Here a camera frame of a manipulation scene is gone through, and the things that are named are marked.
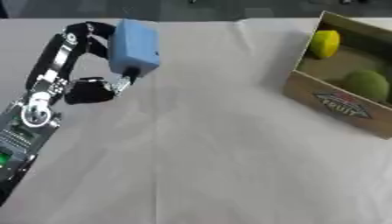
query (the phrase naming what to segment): lemon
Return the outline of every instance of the lemon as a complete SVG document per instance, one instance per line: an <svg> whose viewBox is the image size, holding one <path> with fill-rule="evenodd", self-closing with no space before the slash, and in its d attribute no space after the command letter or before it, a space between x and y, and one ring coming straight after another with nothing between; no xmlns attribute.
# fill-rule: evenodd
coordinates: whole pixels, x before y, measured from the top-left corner
<svg viewBox="0 0 392 224"><path fill-rule="evenodd" d="M310 49L320 59L333 56L339 49L340 35L337 31L316 31Z"/></svg>

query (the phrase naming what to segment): table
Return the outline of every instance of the table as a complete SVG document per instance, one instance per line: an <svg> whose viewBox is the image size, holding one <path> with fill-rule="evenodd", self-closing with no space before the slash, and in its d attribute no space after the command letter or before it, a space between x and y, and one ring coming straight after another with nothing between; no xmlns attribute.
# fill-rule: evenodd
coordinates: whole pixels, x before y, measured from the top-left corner
<svg viewBox="0 0 392 224"><path fill-rule="evenodd" d="M0 21L0 109L80 21ZM162 66L115 101L58 105L63 125L0 223L391 223L392 142L281 95L316 22L150 23ZM109 69L84 57L73 74Z"/></svg>

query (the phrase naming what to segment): dark floor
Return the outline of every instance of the dark floor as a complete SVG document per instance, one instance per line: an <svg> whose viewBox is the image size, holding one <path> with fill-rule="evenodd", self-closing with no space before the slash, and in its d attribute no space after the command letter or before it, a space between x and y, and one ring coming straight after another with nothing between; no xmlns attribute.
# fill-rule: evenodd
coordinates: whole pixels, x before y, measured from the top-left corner
<svg viewBox="0 0 392 224"><path fill-rule="evenodd" d="M342 5L339 0L3 0L12 18L136 18L216 21L308 18L323 10L349 17L391 17L392 0Z"/></svg>

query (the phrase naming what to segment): green fruit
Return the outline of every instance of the green fruit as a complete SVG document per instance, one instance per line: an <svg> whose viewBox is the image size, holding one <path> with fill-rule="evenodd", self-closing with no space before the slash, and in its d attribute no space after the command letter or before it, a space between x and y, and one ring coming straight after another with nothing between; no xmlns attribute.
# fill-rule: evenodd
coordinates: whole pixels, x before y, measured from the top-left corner
<svg viewBox="0 0 392 224"><path fill-rule="evenodd" d="M375 102L385 102L389 95L388 81L374 71L362 70L350 73L343 80L342 87Z"/></svg>

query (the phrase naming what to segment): box label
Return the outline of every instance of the box label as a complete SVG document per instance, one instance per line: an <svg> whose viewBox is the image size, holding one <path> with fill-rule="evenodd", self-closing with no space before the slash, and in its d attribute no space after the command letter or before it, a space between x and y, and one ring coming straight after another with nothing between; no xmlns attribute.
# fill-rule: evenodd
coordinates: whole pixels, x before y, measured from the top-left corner
<svg viewBox="0 0 392 224"><path fill-rule="evenodd" d="M370 114L355 99L344 93L313 94L328 110L343 116L371 119Z"/></svg>

